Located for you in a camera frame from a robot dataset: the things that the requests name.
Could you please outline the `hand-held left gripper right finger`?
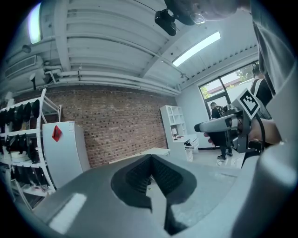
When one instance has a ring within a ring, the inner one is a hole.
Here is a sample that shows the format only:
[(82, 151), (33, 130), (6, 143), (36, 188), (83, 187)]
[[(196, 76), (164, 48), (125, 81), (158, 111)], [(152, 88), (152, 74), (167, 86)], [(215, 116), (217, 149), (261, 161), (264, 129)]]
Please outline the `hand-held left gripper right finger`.
[(152, 155), (150, 168), (158, 189), (153, 213), (162, 210), (163, 226), (152, 221), (151, 235), (231, 235), (237, 204), (230, 190), (239, 171)]

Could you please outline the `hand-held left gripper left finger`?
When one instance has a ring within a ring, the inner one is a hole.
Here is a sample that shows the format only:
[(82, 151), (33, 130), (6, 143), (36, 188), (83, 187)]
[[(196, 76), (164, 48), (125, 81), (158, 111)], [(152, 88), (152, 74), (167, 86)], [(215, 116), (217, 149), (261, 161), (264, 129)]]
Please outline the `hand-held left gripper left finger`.
[(112, 190), (114, 173), (138, 159), (134, 157), (82, 173), (46, 197), (34, 214), (54, 230), (54, 237), (168, 237), (150, 209), (129, 206)]

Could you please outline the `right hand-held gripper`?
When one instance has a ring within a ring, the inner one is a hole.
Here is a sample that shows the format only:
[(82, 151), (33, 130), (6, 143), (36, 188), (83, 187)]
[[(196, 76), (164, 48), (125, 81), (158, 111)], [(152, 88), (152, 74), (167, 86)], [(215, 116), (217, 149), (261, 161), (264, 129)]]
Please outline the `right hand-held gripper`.
[[(226, 144), (238, 153), (254, 151), (249, 148), (248, 134), (251, 131), (251, 121), (257, 115), (260, 104), (256, 97), (245, 89), (229, 105), (223, 108), (227, 120)], [(225, 119), (212, 119), (194, 126), (196, 132), (224, 132), (226, 131)]]

